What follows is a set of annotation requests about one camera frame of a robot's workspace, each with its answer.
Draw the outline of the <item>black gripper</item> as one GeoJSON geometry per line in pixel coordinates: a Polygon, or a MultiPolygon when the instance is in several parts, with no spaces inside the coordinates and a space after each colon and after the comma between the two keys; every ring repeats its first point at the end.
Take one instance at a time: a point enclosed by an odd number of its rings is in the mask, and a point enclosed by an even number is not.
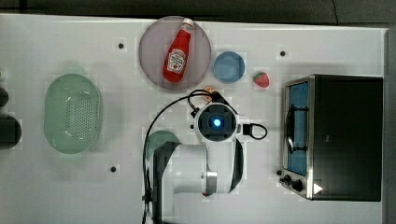
{"type": "Polygon", "coordinates": [[[211,103],[202,107],[194,118],[193,129],[200,141],[231,142],[239,134],[239,115],[230,105],[211,103]]]}

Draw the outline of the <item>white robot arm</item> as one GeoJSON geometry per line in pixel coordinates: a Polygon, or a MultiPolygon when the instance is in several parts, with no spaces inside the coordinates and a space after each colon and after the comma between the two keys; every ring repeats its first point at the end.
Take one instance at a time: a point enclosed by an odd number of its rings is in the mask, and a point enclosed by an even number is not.
{"type": "Polygon", "coordinates": [[[231,193],[244,172],[244,149],[237,139],[237,113],[226,104],[211,103],[194,118],[197,144],[167,141],[149,161],[151,220],[153,224],[178,224],[174,198],[179,193],[209,197],[231,193]]]}

